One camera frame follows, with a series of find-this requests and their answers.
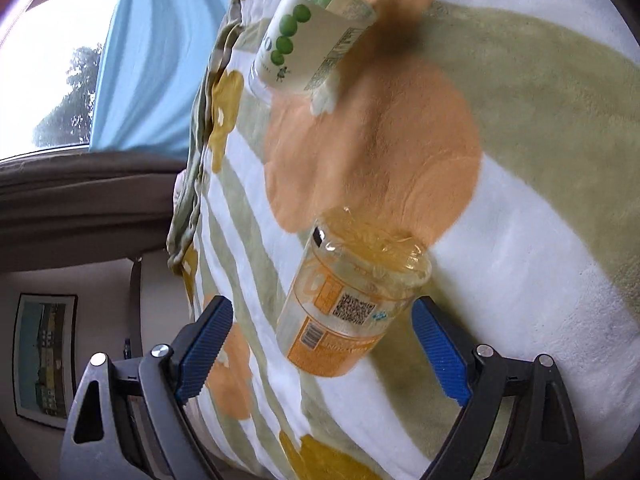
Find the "clear orange-label plastic cup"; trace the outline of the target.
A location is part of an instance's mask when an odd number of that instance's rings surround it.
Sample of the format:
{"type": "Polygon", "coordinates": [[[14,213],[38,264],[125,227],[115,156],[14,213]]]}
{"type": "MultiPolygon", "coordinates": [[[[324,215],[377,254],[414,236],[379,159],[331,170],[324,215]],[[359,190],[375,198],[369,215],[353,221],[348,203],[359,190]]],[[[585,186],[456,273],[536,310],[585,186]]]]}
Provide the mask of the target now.
{"type": "Polygon", "coordinates": [[[346,207],[314,222],[277,322],[283,355],[320,377],[348,373],[431,277],[425,246],[346,207]]]}

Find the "framed city picture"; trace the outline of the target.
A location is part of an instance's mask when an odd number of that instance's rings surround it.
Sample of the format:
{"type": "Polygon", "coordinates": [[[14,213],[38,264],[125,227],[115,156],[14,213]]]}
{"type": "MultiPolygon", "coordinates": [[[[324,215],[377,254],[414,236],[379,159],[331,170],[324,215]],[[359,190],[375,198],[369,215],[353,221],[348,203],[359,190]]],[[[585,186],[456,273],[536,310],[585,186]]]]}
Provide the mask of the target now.
{"type": "Polygon", "coordinates": [[[63,430],[77,389],[75,333],[78,297],[28,294],[18,298],[12,347],[12,385],[18,417],[63,430]]]}

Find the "brown left curtain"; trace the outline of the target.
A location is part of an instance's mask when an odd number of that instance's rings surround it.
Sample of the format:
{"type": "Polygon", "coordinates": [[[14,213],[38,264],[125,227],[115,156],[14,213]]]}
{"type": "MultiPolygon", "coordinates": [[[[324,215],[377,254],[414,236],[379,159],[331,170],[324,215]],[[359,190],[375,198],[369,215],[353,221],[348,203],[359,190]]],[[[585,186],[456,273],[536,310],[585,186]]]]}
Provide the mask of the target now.
{"type": "Polygon", "coordinates": [[[1,270],[134,258],[165,245],[183,162],[62,151],[1,165],[1,270]]]}

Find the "flower striped fleece blanket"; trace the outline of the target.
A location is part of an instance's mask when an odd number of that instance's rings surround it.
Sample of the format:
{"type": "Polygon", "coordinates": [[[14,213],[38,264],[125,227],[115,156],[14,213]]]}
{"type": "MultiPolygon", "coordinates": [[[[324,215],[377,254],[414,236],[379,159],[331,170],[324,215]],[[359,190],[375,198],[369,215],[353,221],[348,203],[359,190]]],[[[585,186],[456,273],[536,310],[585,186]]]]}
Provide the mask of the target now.
{"type": "Polygon", "coordinates": [[[248,88],[280,0],[231,0],[192,108],[169,264],[234,322],[188,406],[262,478],[416,479],[458,414],[408,314],[315,378],[276,326],[314,217],[367,211],[426,245],[428,293],[504,356],[551,354],[588,477],[639,426],[639,47],[611,0],[369,0],[314,99],[248,88]]]}

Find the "light blue cloth over window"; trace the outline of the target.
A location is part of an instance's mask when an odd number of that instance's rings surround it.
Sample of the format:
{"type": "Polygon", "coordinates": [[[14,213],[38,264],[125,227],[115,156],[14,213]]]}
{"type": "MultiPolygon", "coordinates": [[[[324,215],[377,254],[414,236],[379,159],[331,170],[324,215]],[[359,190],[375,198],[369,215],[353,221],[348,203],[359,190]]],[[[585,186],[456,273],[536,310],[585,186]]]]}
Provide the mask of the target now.
{"type": "Polygon", "coordinates": [[[90,148],[185,160],[194,96],[231,0],[118,0],[90,148]]]}

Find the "white green-dot label bottle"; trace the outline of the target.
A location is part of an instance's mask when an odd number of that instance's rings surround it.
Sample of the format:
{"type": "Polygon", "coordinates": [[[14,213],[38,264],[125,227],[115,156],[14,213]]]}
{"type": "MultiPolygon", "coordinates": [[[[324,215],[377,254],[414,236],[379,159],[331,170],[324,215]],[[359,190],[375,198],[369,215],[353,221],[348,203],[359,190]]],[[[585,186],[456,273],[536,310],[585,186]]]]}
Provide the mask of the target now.
{"type": "Polygon", "coordinates": [[[376,20],[366,0],[281,0],[248,73],[250,91],[311,94],[376,20]]]}

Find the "window with white frame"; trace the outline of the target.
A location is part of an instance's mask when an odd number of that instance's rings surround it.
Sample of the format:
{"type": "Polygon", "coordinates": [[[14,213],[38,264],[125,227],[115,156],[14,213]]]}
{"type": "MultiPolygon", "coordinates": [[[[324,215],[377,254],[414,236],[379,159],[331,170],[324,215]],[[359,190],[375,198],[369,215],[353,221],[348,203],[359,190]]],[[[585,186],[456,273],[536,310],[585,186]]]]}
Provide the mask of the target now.
{"type": "Polygon", "coordinates": [[[1,0],[1,156],[89,143],[117,0],[1,0]]]}

